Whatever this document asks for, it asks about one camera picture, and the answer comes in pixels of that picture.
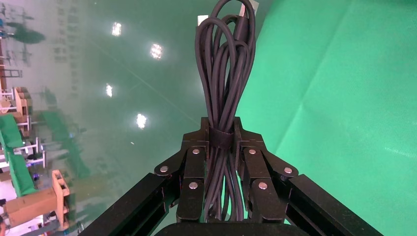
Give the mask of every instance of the metal bolt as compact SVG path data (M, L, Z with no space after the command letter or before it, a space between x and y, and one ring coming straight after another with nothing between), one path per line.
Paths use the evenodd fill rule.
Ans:
M293 172L293 170L290 167L285 167L284 171L285 171L285 173L289 173L289 174L291 174Z
M260 189L266 189L266 188L268 188L268 185L266 183L264 183L264 182L260 182L259 185L258 185L258 187Z
M168 166L163 166L161 169L159 169L160 172L165 173L168 171Z
M198 184L196 182L191 182L188 187L190 187L191 189L196 189L198 187Z

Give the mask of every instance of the green backdrop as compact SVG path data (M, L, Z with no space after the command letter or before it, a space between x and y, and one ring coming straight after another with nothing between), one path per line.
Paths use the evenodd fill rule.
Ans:
M384 235L417 235L417 1L276 0L245 129Z

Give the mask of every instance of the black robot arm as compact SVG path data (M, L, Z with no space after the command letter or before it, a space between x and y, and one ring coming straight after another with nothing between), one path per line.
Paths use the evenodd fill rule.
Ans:
M150 235L177 204L177 223L157 236L381 235L294 166L268 152L262 136L244 130L240 118L235 118L233 131L233 157L247 219L210 218L204 223L208 150L219 140L210 134L208 119L202 118L200 130L184 134L179 152L156 166L154 174L147 174L80 235Z

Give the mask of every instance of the glass surface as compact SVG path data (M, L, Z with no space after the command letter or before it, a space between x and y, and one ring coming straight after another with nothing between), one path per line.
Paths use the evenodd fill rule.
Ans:
M272 0L259 1L257 32ZM198 15L216 0L2 0L5 68L26 87L46 170L69 182L70 221L86 227L163 160L206 116L194 54ZM220 17L238 14L228 3ZM175 210L161 225L175 222Z

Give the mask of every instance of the black cable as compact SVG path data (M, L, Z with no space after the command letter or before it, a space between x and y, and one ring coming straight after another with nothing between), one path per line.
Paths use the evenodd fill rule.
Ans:
M227 15L218 19L222 7L230 0L220 0L210 17L196 30L195 52L197 68L203 85L209 124L213 129L230 133L233 120L255 58L255 12L249 0L239 0L245 6L245 16ZM228 24L235 23L232 33ZM221 44L222 35L226 42ZM208 174L205 179L204 218L243 220L243 201L235 158L230 149L210 147Z

